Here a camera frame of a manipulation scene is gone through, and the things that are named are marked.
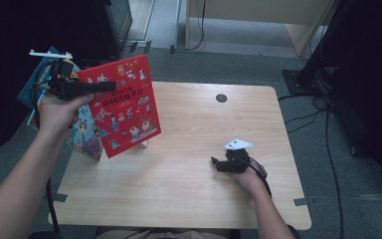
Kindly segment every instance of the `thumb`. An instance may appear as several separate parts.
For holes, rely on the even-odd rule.
[[[89,103],[93,99],[94,96],[95,96],[94,94],[88,94],[88,95],[85,95],[82,97],[77,97],[70,102],[70,106],[72,106],[72,108],[74,110],[76,110],[76,109],[86,105],[87,103]]]

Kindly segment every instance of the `person's right arm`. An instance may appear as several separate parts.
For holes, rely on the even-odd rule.
[[[236,179],[254,200],[260,239],[293,238],[265,185],[250,167],[243,173],[230,174],[230,176]]]

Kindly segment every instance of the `hand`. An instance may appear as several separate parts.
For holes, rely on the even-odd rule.
[[[251,165],[260,171],[259,166],[255,162],[251,161]],[[267,192],[263,182],[257,176],[256,172],[250,167],[247,167],[247,169],[242,173],[228,173],[228,175],[237,180],[240,185],[244,187],[244,189],[250,192],[250,194],[253,194],[257,190]]]
[[[39,132],[60,135],[67,131],[72,123],[79,120],[79,108],[91,101],[93,97],[93,94],[89,94],[63,102],[55,96],[45,96],[41,101]]]

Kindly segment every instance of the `red book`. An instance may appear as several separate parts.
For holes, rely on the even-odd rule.
[[[89,103],[107,157],[161,133],[146,55],[78,72],[85,83],[116,82],[112,93],[96,93]]]

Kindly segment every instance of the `gray carpet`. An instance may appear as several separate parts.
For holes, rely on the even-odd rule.
[[[278,97],[288,91],[282,70],[300,70],[303,59],[243,56],[216,53],[177,52],[152,49],[148,54],[153,81],[272,86]],[[304,117],[316,112],[312,97],[281,101],[284,120]],[[286,124],[288,130],[309,119]],[[340,223],[336,187],[325,140],[326,112],[318,114],[314,123],[289,134],[301,184],[309,202],[312,227],[299,231],[301,238],[339,238]],[[14,137],[0,147],[0,182],[19,160],[33,140],[35,132],[20,125]],[[340,188],[344,238],[382,238],[382,167],[371,158],[356,158],[337,115],[329,114],[328,140]],[[72,149],[66,146],[52,177],[56,192],[62,180]],[[44,201],[35,231],[52,230],[47,220]],[[65,238],[94,238],[91,226],[61,226]],[[242,238],[257,238],[256,230],[242,230]]]

